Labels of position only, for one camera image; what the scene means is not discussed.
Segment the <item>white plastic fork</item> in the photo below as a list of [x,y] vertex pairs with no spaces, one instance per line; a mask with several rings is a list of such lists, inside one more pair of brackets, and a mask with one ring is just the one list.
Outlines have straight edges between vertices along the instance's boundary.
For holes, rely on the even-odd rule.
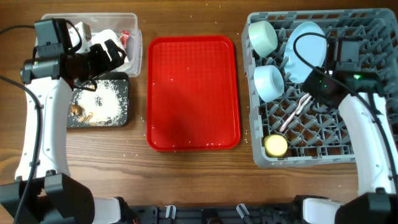
[[279,131],[280,131],[281,133],[283,133],[283,132],[287,129],[287,126],[288,126],[289,123],[292,121],[293,117],[296,116],[295,110],[290,114],[290,116],[284,121],[284,123],[282,124],[282,126],[279,128]]

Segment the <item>white plastic spoon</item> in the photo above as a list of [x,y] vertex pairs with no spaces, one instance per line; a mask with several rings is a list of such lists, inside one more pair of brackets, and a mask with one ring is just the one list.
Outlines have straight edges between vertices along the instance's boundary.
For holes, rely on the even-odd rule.
[[311,98],[312,98],[312,96],[308,93],[308,94],[304,95],[304,96],[300,99],[300,101],[299,101],[299,103],[298,103],[298,107],[297,107],[297,109],[295,110],[295,114],[296,114],[296,115],[299,115],[299,114],[303,111],[304,107],[309,103],[309,101],[311,100]]

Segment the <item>white napkin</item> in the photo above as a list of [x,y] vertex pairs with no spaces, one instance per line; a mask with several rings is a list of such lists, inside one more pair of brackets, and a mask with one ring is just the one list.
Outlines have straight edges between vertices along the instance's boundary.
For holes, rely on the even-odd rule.
[[[127,53],[122,42],[119,39],[119,36],[111,29],[106,29],[97,33],[91,38],[90,42],[91,45],[100,44],[103,50],[106,52],[108,58],[111,59],[111,56],[108,52],[108,48],[105,45],[105,42],[109,39],[111,39],[120,49],[124,50],[124,52]],[[128,58],[125,57],[124,63],[120,67],[116,68],[115,71],[126,72],[127,69],[129,68],[128,62],[129,62]]]

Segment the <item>light blue plate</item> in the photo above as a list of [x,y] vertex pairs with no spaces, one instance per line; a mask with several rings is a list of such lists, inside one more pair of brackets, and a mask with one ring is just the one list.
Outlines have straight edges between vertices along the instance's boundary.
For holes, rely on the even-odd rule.
[[[304,22],[294,29],[290,35],[285,51],[284,59],[288,59],[284,66],[284,72],[290,73],[289,80],[293,83],[303,83],[312,72],[312,69],[304,64],[294,53],[293,43],[302,34],[314,32],[324,35],[323,30],[314,22]],[[297,52],[314,67],[321,67],[326,57],[326,40],[315,35],[306,35],[300,38],[296,44]]]

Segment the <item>light blue bowl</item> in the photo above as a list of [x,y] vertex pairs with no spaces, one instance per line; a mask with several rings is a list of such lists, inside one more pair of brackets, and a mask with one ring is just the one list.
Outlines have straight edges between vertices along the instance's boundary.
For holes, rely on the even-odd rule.
[[284,93],[284,79],[276,66],[264,65],[254,70],[254,84],[260,98],[269,103]]

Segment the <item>yellow cup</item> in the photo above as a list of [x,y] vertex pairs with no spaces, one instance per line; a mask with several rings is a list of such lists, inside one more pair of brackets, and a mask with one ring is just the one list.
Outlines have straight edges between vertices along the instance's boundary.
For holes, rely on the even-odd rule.
[[278,134],[271,134],[264,138],[264,148],[269,157],[282,157],[288,148],[287,140]]

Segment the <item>green bowl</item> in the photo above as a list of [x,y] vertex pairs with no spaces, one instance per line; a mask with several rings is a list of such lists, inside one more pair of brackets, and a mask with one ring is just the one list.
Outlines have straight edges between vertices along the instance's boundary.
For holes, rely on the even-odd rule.
[[267,57],[277,48],[277,34],[273,26],[267,21],[250,24],[248,34],[253,49],[261,57]]

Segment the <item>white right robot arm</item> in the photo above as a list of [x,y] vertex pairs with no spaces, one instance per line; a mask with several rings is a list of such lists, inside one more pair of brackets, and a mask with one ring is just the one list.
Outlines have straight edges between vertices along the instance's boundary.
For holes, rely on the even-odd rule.
[[312,72],[302,89],[336,108],[348,130],[358,172],[358,197],[340,204],[321,197],[301,203],[306,223],[397,223],[397,148],[387,102],[375,72],[359,62],[359,39],[335,42],[333,60],[320,68],[299,58]]

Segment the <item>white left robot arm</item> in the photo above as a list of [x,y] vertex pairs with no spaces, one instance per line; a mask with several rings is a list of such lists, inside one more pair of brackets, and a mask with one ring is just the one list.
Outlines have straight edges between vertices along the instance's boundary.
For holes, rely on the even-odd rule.
[[15,223],[134,223],[121,197],[96,198],[70,176],[67,115],[75,80],[93,82],[124,63],[112,40],[81,52],[66,19],[36,21],[38,44],[21,69],[17,87],[27,95],[24,147],[14,182],[1,186],[1,205]]

